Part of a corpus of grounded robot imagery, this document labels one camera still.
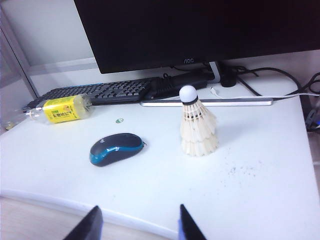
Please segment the black keyboard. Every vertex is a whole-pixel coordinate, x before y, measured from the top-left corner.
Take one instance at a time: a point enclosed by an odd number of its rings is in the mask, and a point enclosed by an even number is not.
[[[60,87],[38,97],[25,107],[33,109],[44,100],[58,99],[78,94],[88,94],[92,105],[138,102],[149,91],[151,82],[160,79],[159,77],[152,77],[138,80]]]

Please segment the computer monitor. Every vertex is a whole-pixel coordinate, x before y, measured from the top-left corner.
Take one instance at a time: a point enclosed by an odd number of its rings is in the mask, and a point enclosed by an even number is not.
[[[74,0],[100,72],[320,49],[319,0]]]

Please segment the plastic bottle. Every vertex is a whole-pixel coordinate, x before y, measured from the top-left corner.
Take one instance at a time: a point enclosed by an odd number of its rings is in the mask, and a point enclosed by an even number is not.
[[[88,118],[92,112],[91,105],[87,94],[79,94],[42,101],[26,115],[37,122],[56,124]]]

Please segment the desk surface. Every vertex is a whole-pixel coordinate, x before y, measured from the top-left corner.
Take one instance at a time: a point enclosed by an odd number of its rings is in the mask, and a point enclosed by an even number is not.
[[[294,88],[286,80],[274,84]],[[316,239],[320,204],[299,98],[209,109],[219,148],[199,158],[180,148],[179,107],[99,106],[85,120],[25,120],[0,138],[1,195],[78,209],[99,205],[107,221],[172,239],[181,203],[208,239]],[[97,140],[124,132],[148,146],[107,167],[90,163]]]

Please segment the computer mouse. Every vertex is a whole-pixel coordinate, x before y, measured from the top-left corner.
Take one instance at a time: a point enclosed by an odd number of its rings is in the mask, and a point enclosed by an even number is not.
[[[90,150],[90,162],[98,167],[107,166],[139,153],[145,143],[132,133],[119,133],[97,141]]]

